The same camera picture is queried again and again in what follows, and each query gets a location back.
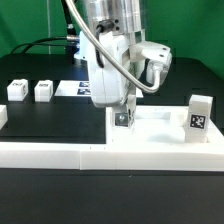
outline black surface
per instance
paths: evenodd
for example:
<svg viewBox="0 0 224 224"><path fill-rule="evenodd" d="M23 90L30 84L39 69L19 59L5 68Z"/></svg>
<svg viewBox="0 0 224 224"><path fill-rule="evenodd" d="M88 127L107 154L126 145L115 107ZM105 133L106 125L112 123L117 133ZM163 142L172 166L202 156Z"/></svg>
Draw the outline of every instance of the black surface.
<svg viewBox="0 0 224 224"><path fill-rule="evenodd" d="M0 170L0 223L223 223L224 176Z"/></svg>
<svg viewBox="0 0 224 224"><path fill-rule="evenodd" d="M0 104L7 105L8 123L0 141L105 143L105 110L95 108L84 97L53 97L50 103L35 103L39 80L88 80L86 67L73 65L63 55L7 55L0 60ZM7 86L14 79L29 81L23 102L9 102Z"/></svg>

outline white platform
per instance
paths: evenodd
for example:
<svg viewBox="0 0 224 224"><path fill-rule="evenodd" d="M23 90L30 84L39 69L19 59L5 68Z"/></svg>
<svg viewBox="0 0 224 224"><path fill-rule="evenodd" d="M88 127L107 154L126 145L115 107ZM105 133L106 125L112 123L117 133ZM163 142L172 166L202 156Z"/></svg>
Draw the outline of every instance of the white platform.
<svg viewBox="0 0 224 224"><path fill-rule="evenodd" d="M108 132L112 142L105 145L2 142L0 167L224 171L224 138L211 121L207 143L184 143L186 112L137 107L135 132Z"/></svg>

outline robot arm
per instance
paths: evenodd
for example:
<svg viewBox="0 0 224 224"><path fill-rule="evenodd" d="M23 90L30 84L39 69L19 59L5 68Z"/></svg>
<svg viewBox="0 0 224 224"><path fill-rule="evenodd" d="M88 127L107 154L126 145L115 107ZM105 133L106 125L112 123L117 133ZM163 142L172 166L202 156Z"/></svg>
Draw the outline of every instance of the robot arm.
<svg viewBox="0 0 224 224"><path fill-rule="evenodd" d="M85 45L87 52L94 105L112 107L112 126L131 127L135 117L136 87L146 93L159 89L171 63L170 48L145 41L144 0L80 0L89 28L73 0L65 1L84 34L80 35L80 46ZM110 21L113 26L97 40L96 28L104 21ZM150 59L147 81L151 87L138 81L145 59Z"/></svg>
<svg viewBox="0 0 224 224"><path fill-rule="evenodd" d="M119 72L120 76L123 76L126 80L128 80L128 82L130 82L134 86L138 87L139 89L141 89L144 92L153 93L153 92L157 91L157 89L159 88L158 82L154 82L153 87L148 87L148 86L143 85L141 82L139 82L136 79L136 77L133 74L131 74L127 70L127 68L125 68L123 66L123 63L117 61L117 59L114 57L114 55L111 55L111 53L108 52L106 47L103 46L103 44L101 44L99 41L97 41L93 35L93 33L95 31L95 27L97 26L97 24L100 21L111 20L115 23L115 28L112 31L112 35L115 38L118 36L123 36L123 39L124 38L126 39L126 43L129 46L130 59L131 59L131 57L133 57L132 56L133 52L136 51L136 55L138 55L139 48L137 50L135 50L135 45L138 44L137 42L141 42L142 40L144 41L144 39L145 39L145 37L144 37L144 28L145 27L143 25L142 15L141 15L141 12L144 7L143 2L144 2L143 0L135 0L135 1L132 1L132 0L116 0L116 1L113 1L113 0L97 0L97 1L96 0L82 0L81 3L84 6L85 15L87 17L86 19L88 21L88 26L89 26L89 28L88 28L86 26L86 24L83 22L81 16L79 15L73 0L66 0L66 3L68 4L68 7L69 7L72 15L76 19L76 22L78 23L78 25L84 32L85 36L96 47L96 49L99 50L100 53L105 57L105 59L103 59L103 60L107 60L114 68L116 68L116 70ZM136 38L136 33L141 33L141 35L140 35L141 38ZM171 55L169 53L169 48L167 48L166 46L163 46L163 48L167 49L167 52L169 55L169 59L165 59L166 60L165 65L162 64L162 66L161 66L164 69L164 72L162 70L162 73L166 74L166 70L168 69L169 63L171 61L170 60ZM142 57L143 60L146 55L150 55L150 54L148 54L148 51L144 51L144 49L142 50L141 53L143 56ZM93 58L93 55L91 54L90 57L88 58L88 64L90 64L91 61L93 61L93 60L94 60L93 63L96 63L95 58ZM133 63L132 66L137 67L138 70L141 71L142 69L140 69L140 68L142 68L143 60L137 59ZM155 71L157 71L154 73L154 76L153 76L155 81L156 81L156 76L157 76L156 74L158 74L159 70L160 69L155 70ZM91 88L93 89L93 86L95 85L95 83L94 83L95 75L92 72L89 72L89 76L93 76L93 78L90 78L91 86L92 86ZM124 93L124 94L122 94L123 98L127 97L126 90L124 89L124 88L127 88L126 82L127 81L120 82L118 84L118 85L121 84L121 86L120 86L120 88L118 88L117 91L118 92L123 91L123 93ZM103 90L106 90L106 89L107 89L107 87L105 87L105 86L102 86L102 88L101 88L102 94L105 97L107 97L107 93L105 95L103 93ZM98 97L97 95L95 97L93 96L93 102L95 102L97 97ZM115 104L120 105L125 102L125 99L120 99L120 100L117 99L115 101L116 102L114 102L114 104L113 103L107 104L107 102L105 102L104 106L105 107L106 106L114 106Z"/></svg>

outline metal part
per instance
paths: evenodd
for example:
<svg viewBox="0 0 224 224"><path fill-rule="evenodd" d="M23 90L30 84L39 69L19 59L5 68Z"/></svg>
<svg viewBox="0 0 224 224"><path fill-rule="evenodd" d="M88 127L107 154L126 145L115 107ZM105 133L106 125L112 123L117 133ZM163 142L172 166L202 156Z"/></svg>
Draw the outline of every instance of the metal part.
<svg viewBox="0 0 224 224"><path fill-rule="evenodd" d="M100 21L111 19L116 34L139 32L146 28L145 0L81 0L83 17L94 32Z"/></svg>
<svg viewBox="0 0 224 224"><path fill-rule="evenodd" d="M135 45L142 41L145 41L145 30L141 30L135 33L128 33L125 36L129 40L129 45Z"/></svg>
<svg viewBox="0 0 224 224"><path fill-rule="evenodd" d="M74 25L73 24L68 24L67 28L68 29L73 29L74 28Z"/></svg>
<svg viewBox="0 0 224 224"><path fill-rule="evenodd" d="M97 41L94 35L91 33L83 19L81 18L79 12L76 9L76 6L73 0L66 0L68 7L74 16L77 24L85 34L85 36L89 39L89 41L105 56L105 58L126 78L128 79L134 86L138 87L140 90L146 93L155 93L160 86L160 74L158 72L154 73L154 85L152 87L148 87L143 83L139 82L135 77L133 77L128 71L126 71L122 65L120 65L114 57L110 55L109 52L102 46L102 44Z"/></svg>
<svg viewBox="0 0 224 224"><path fill-rule="evenodd" d="M79 42L79 36L67 35L68 42Z"/></svg>
<svg viewBox="0 0 224 224"><path fill-rule="evenodd" d="M115 126L128 127L129 117L128 113L115 114Z"/></svg>

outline white block with apriltag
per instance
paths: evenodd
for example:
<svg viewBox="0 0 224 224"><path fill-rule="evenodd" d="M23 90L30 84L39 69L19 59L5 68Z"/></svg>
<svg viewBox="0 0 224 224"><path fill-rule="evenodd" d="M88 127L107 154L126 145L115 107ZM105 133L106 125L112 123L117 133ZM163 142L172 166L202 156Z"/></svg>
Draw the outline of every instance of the white block with apriltag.
<svg viewBox="0 0 224 224"><path fill-rule="evenodd" d="M36 102L49 102L53 95L53 82L50 80L39 81L34 92Z"/></svg>
<svg viewBox="0 0 224 224"><path fill-rule="evenodd" d="M0 105L0 130L8 121L7 109L5 105Z"/></svg>
<svg viewBox="0 0 224 224"><path fill-rule="evenodd" d="M185 127L185 142L207 142L208 122L212 108L212 97L192 95L189 102Z"/></svg>
<svg viewBox="0 0 224 224"><path fill-rule="evenodd" d="M15 79L7 87L9 101L23 101L28 94L28 81L26 79Z"/></svg>

